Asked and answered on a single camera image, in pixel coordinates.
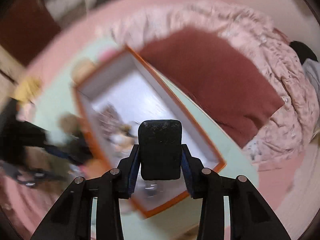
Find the orange cardboard box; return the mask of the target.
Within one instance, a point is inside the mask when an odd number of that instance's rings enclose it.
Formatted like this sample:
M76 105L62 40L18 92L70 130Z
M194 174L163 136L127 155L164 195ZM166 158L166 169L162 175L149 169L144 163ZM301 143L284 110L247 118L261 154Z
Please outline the orange cardboard box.
M188 195L177 152L181 144L215 172L226 165L182 101L131 48L100 63L73 90L96 158L115 167L132 149L140 150L142 164L131 196L147 218Z

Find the pink floral quilt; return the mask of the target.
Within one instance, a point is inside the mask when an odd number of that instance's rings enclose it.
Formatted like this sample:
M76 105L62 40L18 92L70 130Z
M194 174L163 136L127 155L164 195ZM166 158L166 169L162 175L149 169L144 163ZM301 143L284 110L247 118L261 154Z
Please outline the pink floral quilt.
M141 9L113 23L109 32L116 43L140 48L187 25L225 39L254 63L284 101L244 147L257 170L281 168L282 161L303 152L318 127L316 91L297 54L265 14L219 0L189 1Z

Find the dark red pillow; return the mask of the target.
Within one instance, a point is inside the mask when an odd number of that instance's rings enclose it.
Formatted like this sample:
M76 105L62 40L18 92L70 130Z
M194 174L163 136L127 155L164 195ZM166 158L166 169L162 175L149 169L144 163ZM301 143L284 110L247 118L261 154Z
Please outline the dark red pillow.
M284 102L251 60L215 33L186 27L139 55L244 147Z

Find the grey clothes pile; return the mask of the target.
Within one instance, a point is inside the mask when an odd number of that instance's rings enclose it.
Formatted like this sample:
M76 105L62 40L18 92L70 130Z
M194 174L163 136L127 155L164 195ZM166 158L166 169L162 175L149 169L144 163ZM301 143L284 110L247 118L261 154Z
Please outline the grey clothes pile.
M312 59L306 59L302 64L305 76L314 87L317 99L320 99L320 63Z

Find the black garment on bed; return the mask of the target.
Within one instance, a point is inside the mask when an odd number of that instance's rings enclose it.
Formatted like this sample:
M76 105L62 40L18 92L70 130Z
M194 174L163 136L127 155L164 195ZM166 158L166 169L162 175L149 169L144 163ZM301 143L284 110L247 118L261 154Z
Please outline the black garment on bed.
M307 59L318 61L316 54L303 42L292 41L289 46L296 52L301 65L303 65Z

